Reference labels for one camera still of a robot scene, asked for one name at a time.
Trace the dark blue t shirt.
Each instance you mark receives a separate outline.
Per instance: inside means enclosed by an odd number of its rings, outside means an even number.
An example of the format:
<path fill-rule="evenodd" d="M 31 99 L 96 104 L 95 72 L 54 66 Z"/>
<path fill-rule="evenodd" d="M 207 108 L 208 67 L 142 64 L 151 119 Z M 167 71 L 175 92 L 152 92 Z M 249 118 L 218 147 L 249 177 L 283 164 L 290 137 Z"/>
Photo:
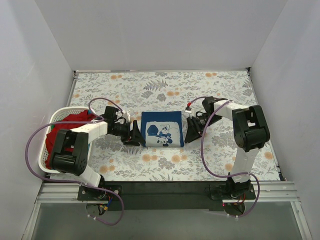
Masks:
<path fill-rule="evenodd" d="M 184 147 L 181 111 L 143 111 L 141 134 L 147 148 Z"/>

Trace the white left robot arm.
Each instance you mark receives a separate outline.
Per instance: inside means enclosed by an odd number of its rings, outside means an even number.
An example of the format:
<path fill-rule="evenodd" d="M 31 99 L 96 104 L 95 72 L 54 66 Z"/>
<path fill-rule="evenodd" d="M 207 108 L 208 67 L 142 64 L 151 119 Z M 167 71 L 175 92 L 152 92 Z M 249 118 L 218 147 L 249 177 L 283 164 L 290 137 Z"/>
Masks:
<path fill-rule="evenodd" d="M 49 166 L 63 174 L 79 177 L 83 184 L 90 186 L 89 194 L 95 200 L 106 196 L 106 187 L 101 184 L 102 176 L 88 165 L 89 145 L 100 137 L 120 137 L 125 146 L 140 146 L 146 143 L 136 120 L 130 122 L 130 115 L 116 107 L 107 106 L 101 119 L 72 129 L 57 131 L 50 153 Z"/>

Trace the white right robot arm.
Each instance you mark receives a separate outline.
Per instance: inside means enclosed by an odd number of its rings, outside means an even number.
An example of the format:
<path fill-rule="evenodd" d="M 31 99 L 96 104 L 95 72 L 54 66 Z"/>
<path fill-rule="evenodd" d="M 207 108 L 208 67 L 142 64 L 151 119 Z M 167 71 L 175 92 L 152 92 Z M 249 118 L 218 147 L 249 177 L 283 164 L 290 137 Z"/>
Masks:
<path fill-rule="evenodd" d="M 270 131 L 260 105 L 245 106 L 226 98 L 202 96 L 203 113 L 187 118 L 187 132 L 184 142 L 189 144 L 200 140 L 200 156 L 204 156 L 204 140 L 207 128 L 226 118 L 232 121 L 234 141 L 237 146 L 232 170 L 216 186 L 209 187 L 213 199 L 254 199 L 256 194 L 251 183 L 251 173 L 258 152 L 270 140 Z"/>

